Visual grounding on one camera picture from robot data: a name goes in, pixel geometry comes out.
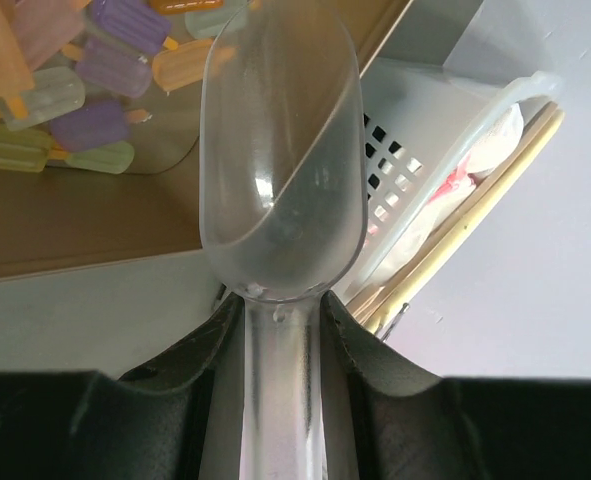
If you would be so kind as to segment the clear plastic scoop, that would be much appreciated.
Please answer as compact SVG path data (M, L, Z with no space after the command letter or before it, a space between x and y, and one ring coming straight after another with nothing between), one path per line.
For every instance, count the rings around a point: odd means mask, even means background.
M252 1L210 48L199 228L244 301L244 479L322 475L320 303L364 242L362 114L353 41L322 1Z

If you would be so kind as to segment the gold tin pastel gummies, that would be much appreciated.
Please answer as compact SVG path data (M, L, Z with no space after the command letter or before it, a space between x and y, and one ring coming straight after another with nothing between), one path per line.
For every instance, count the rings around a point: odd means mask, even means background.
M0 107L0 280L204 249L199 135L204 70L224 25L205 37L172 24L174 50L139 58L111 33L65 40L38 73L39 96L73 103L26 122ZM366 71L404 1L322 1Z

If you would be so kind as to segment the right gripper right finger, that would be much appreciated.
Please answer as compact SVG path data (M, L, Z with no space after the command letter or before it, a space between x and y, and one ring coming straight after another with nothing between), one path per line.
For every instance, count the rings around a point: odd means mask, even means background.
M591 380L442 378L322 298L332 479L591 479Z

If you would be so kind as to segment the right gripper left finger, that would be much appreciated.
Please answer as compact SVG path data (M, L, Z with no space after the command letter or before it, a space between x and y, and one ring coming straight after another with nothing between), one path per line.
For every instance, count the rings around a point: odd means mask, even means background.
M0 372L0 479L235 479L244 303L119 378Z

